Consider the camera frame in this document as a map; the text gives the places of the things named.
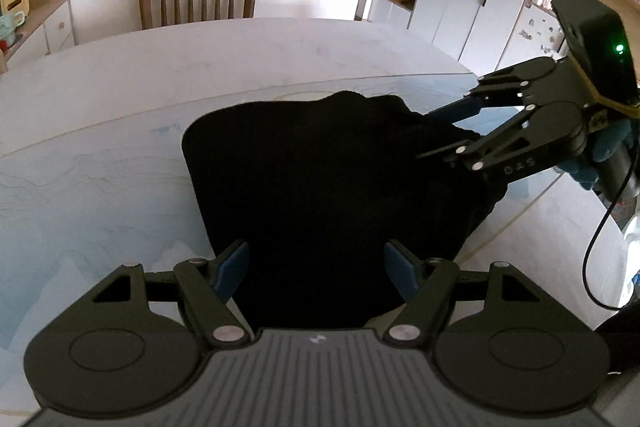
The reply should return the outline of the blue gloved right hand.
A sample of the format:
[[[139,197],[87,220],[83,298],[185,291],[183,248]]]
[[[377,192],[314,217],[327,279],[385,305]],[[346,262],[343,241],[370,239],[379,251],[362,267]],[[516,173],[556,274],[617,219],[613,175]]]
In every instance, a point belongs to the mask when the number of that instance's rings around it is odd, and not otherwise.
[[[555,169],[568,173],[584,190],[590,191],[600,179],[597,167],[610,159],[623,144],[632,143],[631,121],[617,121],[590,135],[589,145],[578,157],[561,162]]]

